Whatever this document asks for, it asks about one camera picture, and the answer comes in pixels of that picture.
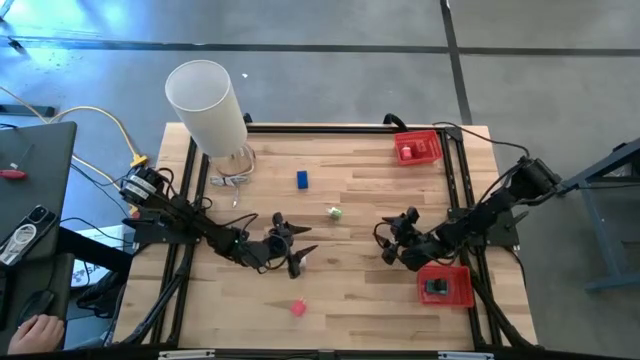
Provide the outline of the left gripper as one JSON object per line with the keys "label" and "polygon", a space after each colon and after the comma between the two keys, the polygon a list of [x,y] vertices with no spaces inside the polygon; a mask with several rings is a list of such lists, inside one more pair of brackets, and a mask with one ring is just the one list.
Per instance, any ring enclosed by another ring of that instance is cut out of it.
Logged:
{"label": "left gripper", "polygon": [[288,242],[281,236],[305,233],[311,228],[289,223],[281,212],[273,214],[273,226],[278,235],[271,235],[261,242],[246,241],[240,246],[240,264],[256,270],[276,270],[284,265],[287,257],[289,278],[296,279],[301,274],[302,260],[315,250],[317,245],[288,254]]}

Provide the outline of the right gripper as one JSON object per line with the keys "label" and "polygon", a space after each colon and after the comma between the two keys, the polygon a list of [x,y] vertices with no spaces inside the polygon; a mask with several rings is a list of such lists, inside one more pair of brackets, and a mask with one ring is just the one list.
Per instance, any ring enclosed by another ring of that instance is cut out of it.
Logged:
{"label": "right gripper", "polygon": [[[396,217],[383,217],[382,220],[392,228],[411,230],[419,219],[419,212],[415,207],[409,207],[406,212]],[[431,234],[421,235],[414,243],[400,254],[399,260],[411,271],[417,272],[427,263],[443,256],[442,244]],[[383,245],[382,259],[386,264],[393,264],[398,257],[398,244],[386,242]]]}

